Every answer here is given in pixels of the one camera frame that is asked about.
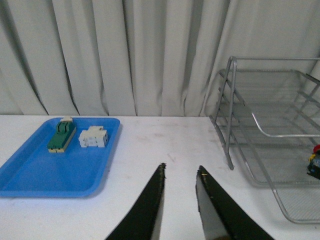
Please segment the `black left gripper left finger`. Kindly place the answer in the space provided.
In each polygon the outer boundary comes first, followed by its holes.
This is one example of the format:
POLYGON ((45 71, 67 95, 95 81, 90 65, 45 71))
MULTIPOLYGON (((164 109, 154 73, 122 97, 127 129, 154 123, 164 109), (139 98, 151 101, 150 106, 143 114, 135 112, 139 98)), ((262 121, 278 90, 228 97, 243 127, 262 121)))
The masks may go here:
POLYGON ((107 237, 108 240, 158 240, 165 198, 165 169, 161 163, 132 208, 107 237))

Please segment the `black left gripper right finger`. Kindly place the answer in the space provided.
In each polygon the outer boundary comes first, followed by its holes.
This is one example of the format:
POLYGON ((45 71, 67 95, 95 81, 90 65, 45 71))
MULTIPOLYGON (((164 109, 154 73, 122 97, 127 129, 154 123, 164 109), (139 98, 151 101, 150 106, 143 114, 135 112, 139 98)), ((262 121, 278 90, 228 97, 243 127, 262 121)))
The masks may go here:
POLYGON ((206 240, 271 240, 201 165, 196 197, 206 240))

